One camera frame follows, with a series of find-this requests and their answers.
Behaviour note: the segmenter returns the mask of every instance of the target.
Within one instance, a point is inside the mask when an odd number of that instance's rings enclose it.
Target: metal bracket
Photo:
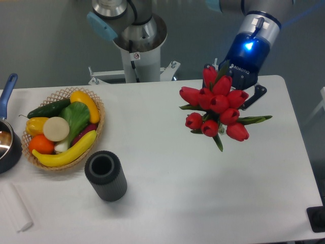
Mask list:
[[[254,95],[241,106],[241,109],[244,111],[251,105],[253,105],[253,103],[255,103],[258,99],[264,96],[265,93],[268,91],[264,86],[260,85],[259,83],[257,83],[254,88]]]
[[[176,80],[175,73],[179,69],[181,64],[176,61],[172,61],[168,67],[160,68],[160,81],[171,81]],[[104,71],[104,72],[93,72],[91,67],[88,67],[91,80],[88,84],[90,85],[100,85],[108,84],[102,80],[116,80],[116,79],[125,79],[124,70],[116,71]]]
[[[309,116],[305,119],[305,121],[303,122],[302,126],[307,126],[307,124],[309,122],[311,122],[311,120],[320,112],[320,111],[324,111],[325,110],[325,87],[323,87],[320,90],[320,94],[322,97],[322,100],[320,101],[320,103],[313,109],[313,111],[309,114]]]

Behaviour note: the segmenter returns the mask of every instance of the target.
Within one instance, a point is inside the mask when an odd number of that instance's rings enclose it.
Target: fruit basket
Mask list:
[[[84,88],[78,88],[78,87],[70,87],[70,88],[66,88],[66,89],[61,89],[61,90],[56,91],[55,93],[52,93],[50,96],[48,96],[47,99],[44,100],[43,103],[40,105],[40,107],[50,104],[50,103],[53,103],[53,102],[56,102],[58,100],[68,99],[68,98],[70,98],[71,94],[77,90],[80,90],[80,91],[88,94],[92,98],[94,103],[96,104],[96,106],[99,110],[99,113],[100,113],[100,121],[97,125],[96,139],[95,139],[94,143],[80,157],[78,157],[76,160],[72,161],[71,163],[63,165],[63,166],[59,166],[59,167],[48,167],[48,166],[43,165],[29,151],[28,146],[32,139],[32,136],[27,131],[24,131],[22,138],[21,138],[22,153],[28,159],[28,161],[30,163],[32,163],[33,165],[35,165],[36,167],[41,168],[43,170],[48,170],[48,171],[60,171],[60,170],[65,170],[65,169],[71,168],[71,167],[77,165],[80,161],[82,161],[88,155],[89,151],[91,151],[92,147],[97,143],[98,138],[101,135],[104,121],[105,121],[105,109],[104,109],[104,105],[103,105],[100,97],[98,97],[94,92],[89,91]]]

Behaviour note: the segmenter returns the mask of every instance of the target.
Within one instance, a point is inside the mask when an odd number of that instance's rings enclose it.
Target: table surface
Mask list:
[[[265,243],[316,239],[306,208],[321,199],[293,107],[279,76],[262,76],[267,94],[241,116],[273,115],[247,126],[245,142],[221,136],[224,152],[184,126],[182,86],[201,80],[86,86],[104,102],[105,125],[92,152],[121,160],[128,190],[102,201],[84,162],[46,172],[24,157],[0,175],[12,182],[34,225],[15,233],[0,203],[3,243]],[[21,136],[27,114],[61,87],[15,89],[7,121]]]

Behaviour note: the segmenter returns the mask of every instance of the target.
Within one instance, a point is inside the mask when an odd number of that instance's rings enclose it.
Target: yellow pepper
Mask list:
[[[49,118],[46,117],[35,117],[31,118],[26,122],[26,132],[31,136],[37,136],[43,134],[43,125]]]
[[[90,123],[97,124],[100,121],[100,112],[93,99],[81,90],[74,91],[70,96],[70,102],[81,102],[87,105],[90,113]]]

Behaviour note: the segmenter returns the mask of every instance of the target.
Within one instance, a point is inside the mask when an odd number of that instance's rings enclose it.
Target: sticker label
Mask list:
[[[140,60],[140,53],[139,52],[130,53],[130,59],[131,61]]]

